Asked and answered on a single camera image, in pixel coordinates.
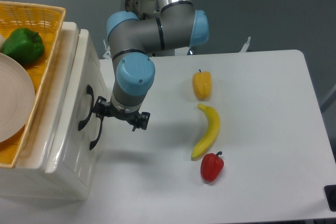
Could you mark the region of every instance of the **yellow bell pepper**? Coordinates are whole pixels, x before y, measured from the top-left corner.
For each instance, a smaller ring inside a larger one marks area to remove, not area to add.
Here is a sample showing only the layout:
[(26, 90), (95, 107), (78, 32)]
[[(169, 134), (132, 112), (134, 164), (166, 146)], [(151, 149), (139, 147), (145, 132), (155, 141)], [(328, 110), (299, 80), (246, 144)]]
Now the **yellow bell pepper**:
[(196, 97), (200, 100), (207, 99), (211, 94), (211, 74), (208, 71), (195, 73), (193, 75), (193, 89)]

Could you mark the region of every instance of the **green bell pepper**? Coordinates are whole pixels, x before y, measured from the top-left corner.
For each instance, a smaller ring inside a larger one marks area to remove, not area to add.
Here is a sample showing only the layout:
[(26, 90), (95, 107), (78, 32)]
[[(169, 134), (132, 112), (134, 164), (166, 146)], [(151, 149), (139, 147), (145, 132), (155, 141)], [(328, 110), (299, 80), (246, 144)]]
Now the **green bell pepper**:
[(44, 53), (42, 38), (28, 28), (17, 28), (2, 45), (2, 53), (21, 65), (32, 63)]

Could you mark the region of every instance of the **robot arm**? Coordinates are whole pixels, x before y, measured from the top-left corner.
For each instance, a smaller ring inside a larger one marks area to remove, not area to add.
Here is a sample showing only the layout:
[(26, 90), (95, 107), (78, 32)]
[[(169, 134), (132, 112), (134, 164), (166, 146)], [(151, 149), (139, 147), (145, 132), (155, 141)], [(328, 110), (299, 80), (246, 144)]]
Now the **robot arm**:
[(202, 10), (194, 9), (191, 0), (132, 2), (150, 3), (143, 4), (143, 9), (154, 7), (154, 15), (135, 7), (134, 12), (117, 12), (108, 19), (107, 37), (115, 83), (110, 102), (98, 98), (93, 112), (127, 121), (134, 131), (145, 130), (150, 117), (147, 112), (139, 113), (155, 75), (154, 63), (147, 54), (205, 43), (208, 22)]

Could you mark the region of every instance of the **white plate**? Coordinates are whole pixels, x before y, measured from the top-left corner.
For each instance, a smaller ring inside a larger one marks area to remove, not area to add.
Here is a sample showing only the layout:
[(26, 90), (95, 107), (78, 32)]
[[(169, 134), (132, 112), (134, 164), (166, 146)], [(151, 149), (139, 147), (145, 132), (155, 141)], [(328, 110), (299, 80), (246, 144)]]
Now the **white plate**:
[(34, 85), (26, 70), (12, 58), (0, 54), (0, 142), (25, 125), (34, 98)]

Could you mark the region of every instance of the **blue joint cap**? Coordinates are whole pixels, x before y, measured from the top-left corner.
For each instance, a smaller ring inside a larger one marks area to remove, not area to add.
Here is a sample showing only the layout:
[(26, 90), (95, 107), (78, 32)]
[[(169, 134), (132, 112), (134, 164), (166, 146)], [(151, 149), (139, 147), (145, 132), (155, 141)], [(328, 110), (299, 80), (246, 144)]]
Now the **blue joint cap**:
[(154, 82), (155, 66), (147, 55), (131, 52), (121, 59), (115, 75), (124, 92), (133, 96), (143, 95)]
[(109, 38), (110, 33), (112, 30), (119, 25), (120, 23), (128, 20), (128, 19), (136, 19), (139, 20), (137, 15), (133, 12), (126, 12), (126, 11), (121, 11), (112, 14), (109, 19), (107, 20), (106, 24), (106, 30), (107, 30), (107, 38)]
[(194, 26), (191, 32), (189, 47), (206, 43), (209, 39), (209, 23), (203, 10), (195, 11)]

